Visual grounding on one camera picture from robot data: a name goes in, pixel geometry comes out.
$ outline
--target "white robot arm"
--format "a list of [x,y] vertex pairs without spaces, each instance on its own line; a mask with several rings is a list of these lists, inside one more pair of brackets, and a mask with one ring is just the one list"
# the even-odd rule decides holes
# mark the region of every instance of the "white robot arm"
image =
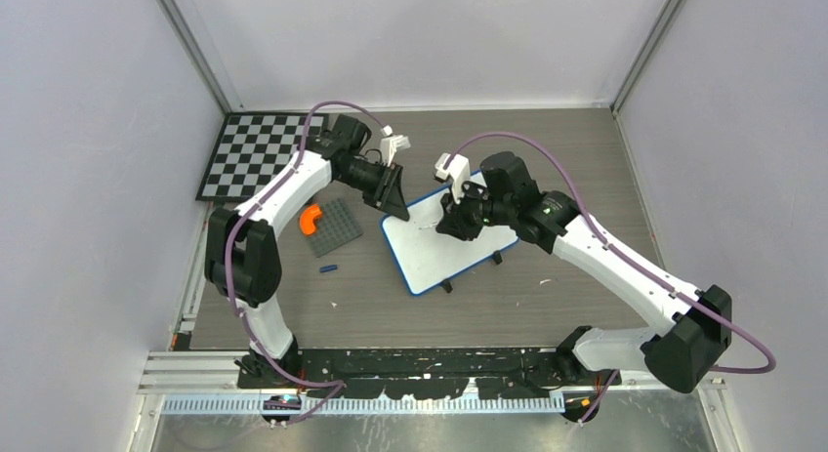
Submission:
[[[358,120],[340,115],[332,130],[309,140],[302,162],[298,154],[291,157],[284,169],[255,196],[235,210],[219,208],[210,216],[207,232],[205,276],[219,291],[227,295],[226,268],[223,254],[229,231],[239,216],[255,209],[243,224],[233,251],[233,283],[237,304],[247,318],[250,329],[272,359],[295,372],[298,350],[296,339],[284,322],[276,298],[281,280],[281,263],[276,240],[288,222],[318,191],[332,181],[339,181],[362,191],[365,204],[380,211],[408,220],[408,209],[402,197],[400,180],[402,166],[386,160],[369,162],[359,151],[370,138],[367,126]],[[407,147],[407,138],[388,137],[382,144]],[[289,181],[267,201],[263,200],[282,179],[293,171]],[[251,341],[251,349],[258,352]]]
[[480,165],[486,186],[470,181],[469,161],[448,154],[436,163],[435,177],[451,182],[443,195],[443,218],[436,231],[458,239],[477,237],[483,226],[509,226],[517,236],[547,253],[580,267],[633,308],[646,327],[601,330],[578,327],[558,351],[570,354],[564,369],[626,369],[649,371],[668,387],[692,391],[730,343],[730,331],[677,299],[633,269],[608,245],[612,244],[646,270],[667,278],[676,288],[730,320],[730,296],[712,286],[701,291],[657,267],[609,234],[595,217],[593,223],[606,238],[601,243],[577,204],[559,191],[542,192],[523,161],[510,152],[487,157]]

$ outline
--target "table surface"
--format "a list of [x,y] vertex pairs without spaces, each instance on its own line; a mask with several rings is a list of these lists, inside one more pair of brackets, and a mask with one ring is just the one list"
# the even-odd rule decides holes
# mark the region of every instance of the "table surface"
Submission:
[[[412,147],[396,157],[405,168],[406,201],[439,186],[434,164],[443,152],[480,132],[511,130],[538,140],[557,156],[590,212],[655,262],[629,161],[608,109],[391,112],[381,118],[411,140]],[[375,134],[369,147],[380,136],[371,127]],[[519,142],[483,140],[464,155],[476,167],[503,150],[524,159],[541,189],[567,191],[547,160]],[[555,346],[579,325],[643,326],[634,311],[580,268],[525,243],[508,250],[502,265],[484,263],[453,279],[451,294],[434,289],[412,297],[380,231],[383,215],[362,204],[361,193],[338,183],[316,199],[324,203],[338,197],[362,224],[362,237],[319,259],[302,236],[298,217],[278,238],[283,276],[277,297],[302,347]],[[339,269],[319,273],[325,265]],[[212,284],[205,285],[190,345],[247,347],[241,325]]]

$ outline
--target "whiteboard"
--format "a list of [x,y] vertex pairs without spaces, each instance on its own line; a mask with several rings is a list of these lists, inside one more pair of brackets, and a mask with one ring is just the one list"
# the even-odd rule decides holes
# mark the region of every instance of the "whiteboard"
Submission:
[[[472,182],[485,185],[480,172],[472,175]],[[439,200],[446,191],[444,186],[410,203],[408,221],[390,215],[380,221],[402,279],[414,296],[518,243],[518,235],[508,226],[484,227],[471,241],[438,234],[436,225],[443,216]]]

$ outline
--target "checkerboard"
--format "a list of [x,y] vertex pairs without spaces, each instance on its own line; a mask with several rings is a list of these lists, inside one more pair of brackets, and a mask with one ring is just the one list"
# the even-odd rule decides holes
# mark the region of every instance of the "checkerboard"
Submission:
[[[228,114],[195,199],[239,203],[253,197],[288,163],[304,123],[299,113]],[[327,123],[327,114],[315,114],[309,136],[319,135]]]

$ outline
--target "gray pegboard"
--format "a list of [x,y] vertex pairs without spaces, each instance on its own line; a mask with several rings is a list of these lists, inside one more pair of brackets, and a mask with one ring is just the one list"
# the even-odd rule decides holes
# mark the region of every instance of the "gray pegboard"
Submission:
[[353,218],[345,200],[319,205],[322,217],[316,220],[316,232],[308,236],[313,254],[321,257],[362,235],[362,226]]

